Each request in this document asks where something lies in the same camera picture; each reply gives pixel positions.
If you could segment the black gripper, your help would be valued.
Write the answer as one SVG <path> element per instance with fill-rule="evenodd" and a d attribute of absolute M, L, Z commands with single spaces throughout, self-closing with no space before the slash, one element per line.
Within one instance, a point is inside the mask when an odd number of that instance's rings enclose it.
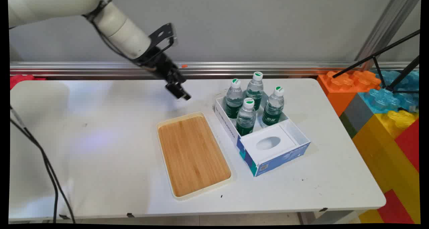
<path fill-rule="evenodd" d="M 178 66 L 159 47 L 148 49 L 133 62 L 147 69 L 156 78 L 165 80 L 167 83 L 165 88 L 177 99 L 191 99 L 189 93 L 181 86 L 186 78 L 181 74 Z"/>

